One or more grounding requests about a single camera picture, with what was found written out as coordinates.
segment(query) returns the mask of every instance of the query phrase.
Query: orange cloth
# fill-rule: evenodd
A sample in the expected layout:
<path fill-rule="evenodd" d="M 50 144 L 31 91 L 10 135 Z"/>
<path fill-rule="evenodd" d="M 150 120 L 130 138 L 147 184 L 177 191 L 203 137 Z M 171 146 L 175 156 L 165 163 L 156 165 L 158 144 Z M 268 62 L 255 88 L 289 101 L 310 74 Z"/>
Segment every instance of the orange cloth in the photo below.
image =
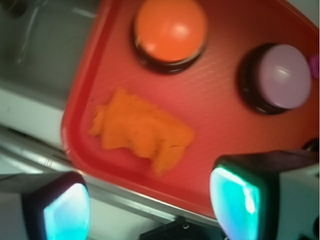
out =
<path fill-rule="evenodd" d="M 128 148 L 152 160 L 158 175 L 172 169 L 194 139 L 183 122 L 122 88 L 108 105 L 96 107 L 89 134 L 101 136 L 106 150 Z"/>

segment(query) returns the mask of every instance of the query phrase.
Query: lavender button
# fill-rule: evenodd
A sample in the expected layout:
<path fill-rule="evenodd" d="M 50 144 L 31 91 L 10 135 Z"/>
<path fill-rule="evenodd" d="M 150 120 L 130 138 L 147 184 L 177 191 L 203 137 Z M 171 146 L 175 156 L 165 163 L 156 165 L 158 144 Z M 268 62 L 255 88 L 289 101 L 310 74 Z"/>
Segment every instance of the lavender button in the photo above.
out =
<path fill-rule="evenodd" d="M 311 74 L 305 57 L 286 44 L 271 47 L 262 57 L 257 72 L 257 87 L 266 102 L 274 107 L 295 109 L 311 92 Z"/>

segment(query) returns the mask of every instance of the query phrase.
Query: cyan light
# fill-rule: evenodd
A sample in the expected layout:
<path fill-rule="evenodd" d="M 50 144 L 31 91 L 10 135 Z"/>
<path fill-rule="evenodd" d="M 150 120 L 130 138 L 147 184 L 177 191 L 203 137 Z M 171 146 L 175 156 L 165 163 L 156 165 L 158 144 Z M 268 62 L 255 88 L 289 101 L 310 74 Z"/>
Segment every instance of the cyan light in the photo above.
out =
<path fill-rule="evenodd" d="M 44 211 L 47 240 L 85 240 L 90 224 L 90 198 L 81 183 L 69 187 Z"/>
<path fill-rule="evenodd" d="M 233 172 L 219 166 L 210 176 L 214 214 L 231 240 L 257 240 L 260 191 Z"/>

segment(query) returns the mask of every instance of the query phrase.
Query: metal surface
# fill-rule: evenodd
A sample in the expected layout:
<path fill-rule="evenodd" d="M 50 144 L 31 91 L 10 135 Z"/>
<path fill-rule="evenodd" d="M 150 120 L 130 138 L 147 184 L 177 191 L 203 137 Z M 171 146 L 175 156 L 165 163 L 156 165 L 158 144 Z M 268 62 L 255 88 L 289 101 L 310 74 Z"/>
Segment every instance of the metal surface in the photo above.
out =
<path fill-rule="evenodd" d="M 164 224 L 182 216 L 189 222 L 202 226 L 219 226 L 216 219 L 89 176 L 74 168 L 62 151 L 4 127 L 0 127 L 0 161 L 26 173 L 80 172 L 87 182 L 91 198 Z"/>

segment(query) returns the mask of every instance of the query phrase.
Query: black object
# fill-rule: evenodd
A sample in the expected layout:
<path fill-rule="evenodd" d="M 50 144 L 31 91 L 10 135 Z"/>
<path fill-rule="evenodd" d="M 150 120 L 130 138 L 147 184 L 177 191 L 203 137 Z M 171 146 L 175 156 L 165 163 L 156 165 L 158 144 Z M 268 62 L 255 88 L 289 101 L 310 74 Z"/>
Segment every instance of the black object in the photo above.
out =
<path fill-rule="evenodd" d="M 304 150 L 319 153 L 319 138 L 312 139 L 304 147 Z"/>
<path fill-rule="evenodd" d="M 133 24 L 131 25 L 130 39 L 131 39 L 133 50 L 136 53 L 140 63 L 153 71 L 163 73 L 163 74 L 177 74 L 182 72 L 183 70 L 186 70 L 192 64 L 194 64 L 195 61 L 197 61 L 197 59 L 199 58 L 199 56 L 204 50 L 204 46 L 203 46 L 199 49 L 197 55 L 191 56 L 182 61 L 168 63 L 168 62 L 159 61 L 151 57 L 139 46 L 139 44 L 136 42 L 136 35 L 135 35 Z"/>
<path fill-rule="evenodd" d="M 73 184 L 86 186 L 77 172 L 1 175 L 0 190 L 20 193 L 24 222 L 29 239 L 46 240 L 44 209 Z"/>
<path fill-rule="evenodd" d="M 217 226 L 200 226 L 184 217 L 142 233 L 139 240 L 224 240 L 226 235 Z"/>
<path fill-rule="evenodd" d="M 319 217 L 314 221 L 313 233 L 317 238 L 319 238 Z"/>
<path fill-rule="evenodd" d="M 223 166 L 260 190 L 257 239 L 277 239 L 280 209 L 280 174 L 319 163 L 319 154 L 305 150 L 223 155 L 213 168 Z"/>
<path fill-rule="evenodd" d="M 241 61 L 238 70 L 238 83 L 242 98 L 256 112 L 268 115 L 281 114 L 287 110 L 265 101 L 257 87 L 258 67 L 265 53 L 275 45 L 275 43 L 266 43 L 250 51 Z"/>

